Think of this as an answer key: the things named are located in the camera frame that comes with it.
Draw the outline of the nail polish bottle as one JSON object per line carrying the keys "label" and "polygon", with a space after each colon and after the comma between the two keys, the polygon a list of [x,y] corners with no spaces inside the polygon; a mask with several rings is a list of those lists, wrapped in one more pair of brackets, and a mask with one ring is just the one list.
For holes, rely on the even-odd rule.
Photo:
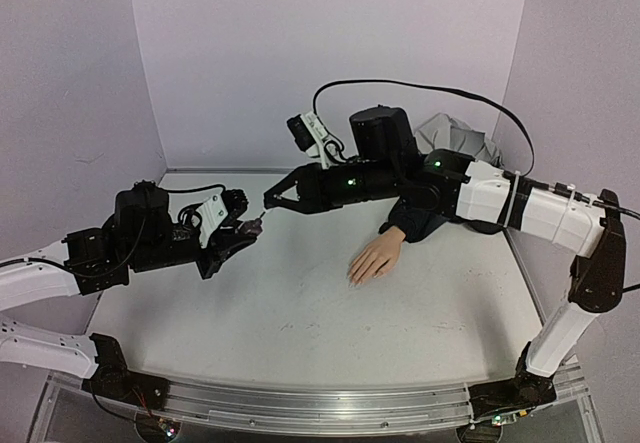
{"label": "nail polish bottle", "polygon": [[258,237],[263,232],[263,221],[261,218],[246,220],[240,225],[238,232],[244,235]]}

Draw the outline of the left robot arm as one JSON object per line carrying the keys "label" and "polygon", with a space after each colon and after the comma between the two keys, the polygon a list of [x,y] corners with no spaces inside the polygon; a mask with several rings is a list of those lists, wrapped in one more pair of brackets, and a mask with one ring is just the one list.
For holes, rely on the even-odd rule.
{"label": "left robot arm", "polygon": [[[241,189],[210,186],[212,196],[169,212],[173,191],[141,181],[115,198],[100,227],[67,234],[51,245],[1,264],[1,308],[62,296],[86,296],[127,286],[134,273],[193,263],[209,279],[238,252],[256,243],[260,218],[244,220]],[[117,340],[98,334],[63,335],[7,319],[1,322],[1,359],[94,380],[116,400],[131,396],[135,379]]]}

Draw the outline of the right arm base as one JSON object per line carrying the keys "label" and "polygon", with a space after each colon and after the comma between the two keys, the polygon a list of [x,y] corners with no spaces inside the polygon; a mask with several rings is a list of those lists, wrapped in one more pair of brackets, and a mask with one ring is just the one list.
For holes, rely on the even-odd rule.
{"label": "right arm base", "polygon": [[474,423],[529,411],[556,400],[553,382],[555,374],[540,376],[527,366],[526,357],[530,347],[531,343],[528,342],[522,350],[513,377],[477,383],[469,388],[469,404]]}

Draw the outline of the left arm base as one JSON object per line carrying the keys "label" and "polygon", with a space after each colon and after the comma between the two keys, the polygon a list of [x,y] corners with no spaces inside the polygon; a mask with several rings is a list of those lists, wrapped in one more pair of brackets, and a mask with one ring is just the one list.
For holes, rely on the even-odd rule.
{"label": "left arm base", "polygon": [[89,340],[96,349],[97,368],[89,378],[82,380],[81,390],[90,394],[103,412],[119,420],[135,422],[134,418],[104,406],[99,397],[141,407],[151,418],[154,410],[164,409],[169,391],[166,378],[130,370],[119,342],[111,336],[93,333]]}

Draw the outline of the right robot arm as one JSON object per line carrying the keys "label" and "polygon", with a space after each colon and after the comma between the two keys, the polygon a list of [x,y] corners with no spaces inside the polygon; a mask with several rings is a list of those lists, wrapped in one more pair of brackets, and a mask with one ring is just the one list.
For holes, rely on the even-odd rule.
{"label": "right robot arm", "polygon": [[525,371],[539,377],[552,376],[591,322],[621,301],[626,238],[614,193],[548,185],[446,148],[423,154],[399,107],[368,108],[349,123],[356,159],[296,168],[264,193],[265,208],[310,215],[399,198],[447,220],[511,228],[574,252],[571,288],[525,352]]}

